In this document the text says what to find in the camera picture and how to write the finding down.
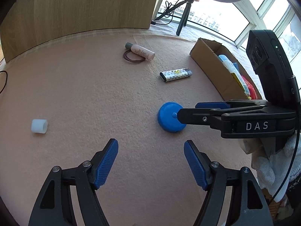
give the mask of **camera lens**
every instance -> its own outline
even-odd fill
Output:
[[[262,54],[261,54],[261,51],[260,51],[259,47],[258,47],[258,46],[255,46],[255,49],[256,49],[256,53],[257,53],[258,57],[259,57],[260,59],[262,59]]]
[[[254,62],[256,64],[258,64],[258,58],[257,58],[256,53],[254,51],[252,51],[252,58],[253,58]]]

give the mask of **black cord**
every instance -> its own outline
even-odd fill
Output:
[[[172,5],[171,2],[165,1],[165,7],[166,7],[165,11],[168,10],[168,9],[170,9],[172,6],[175,6],[175,5]],[[169,24],[173,21],[173,13],[174,13],[174,12],[175,12],[174,10],[173,10],[173,11],[170,11],[167,15],[164,16],[165,18],[169,18],[169,17],[171,16],[171,20],[170,20],[167,24],[160,24],[160,23],[157,23],[157,22],[155,22],[155,23],[156,23],[157,25],[169,25]]]
[[[1,70],[0,73],[5,72],[6,73],[6,79],[5,79],[5,84],[4,87],[2,88],[2,90],[0,91],[0,94],[3,92],[4,88],[6,87],[6,83],[7,83],[7,72],[5,70]]]
[[[297,153],[297,150],[298,150],[298,145],[299,145],[299,138],[300,138],[300,114],[298,115],[298,124],[297,124],[297,136],[296,136],[296,144],[295,144],[295,149],[294,149],[294,153],[293,153],[293,156],[292,156],[292,159],[290,161],[290,166],[288,167],[288,170],[287,170],[287,173],[285,175],[285,178],[284,180],[282,181],[280,187],[278,188],[278,190],[276,191],[276,193],[274,194],[274,196],[272,197],[272,199],[268,202],[268,205],[271,204],[271,202],[275,199],[275,197],[278,195],[279,191],[281,190],[281,188],[283,187],[283,185],[285,184],[285,181],[287,180],[289,174],[290,174],[290,171],[292,169],[292,166],[293,166],[293,163],[294,163],[294,160],[295,160],[295,156],[296,156],[296,153]]]

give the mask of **metal screw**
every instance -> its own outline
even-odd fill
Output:
[[[59,166],[55,166],[52,168],[52,171],[53,172],[58,172],[60,170],[60,167]]]
[[[90,162],[90,161],[84,161],[84,162],[82,163],[82,165],[83,165],[84,167],[88,167],[88,166],[91,165],[91,162]]]
[[[250,169],[249,169],[248,167],[243,167],[243,171],[244,171],[245,173],[248,173],[248,172],[250,171]]]
[[[219,167],[219,163],[217,161],[213,161],[213,162],[211,162],[211,166],[217,168],[217,167]]]

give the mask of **pink felt mat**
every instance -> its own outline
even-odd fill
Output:
[[[122,58],[126,42],[154,51],[155,59],[128,63]],[[167,133],[157,123],[165,102],[193,108],[197,102],[222,100],[189,56],[194,43],[122,30],[74,35],[7,65],[8,83],[0,95],[0,195],[21,226],[28,225],[53,166],[78,166],[110,138],[118,140],[119,153],[97,196],[111,226],[193,225],[205,192],[185,159],[187,139],[225,167],[250,165],[237,140],[222,139],[217,130],[187,126]],[[159,77],[161,71],[184,67],[192,77],[168,83]],[[31,133],[32,119],[47,119],[47,133]],[[84,225],[78,202],[73,204],[78,225]],[[220,222],[226,213],[227,206]]]

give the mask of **blue cap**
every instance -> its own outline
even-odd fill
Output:
[[[238,69],[238,64],[237,63],[232,63],[234,66],[235,66],[235,68],[237,69],[237,71],[239,72],[239,69]]]
[[[161,106],[158,111],[158,122],[160,126],[167,132],[175,133],[186,127],[177,119],[177,113],[183,107],[174,102],[167,102]]]
[[[223,62],[224,60],[229,60],[226,55],[219,55],[219,59]]]

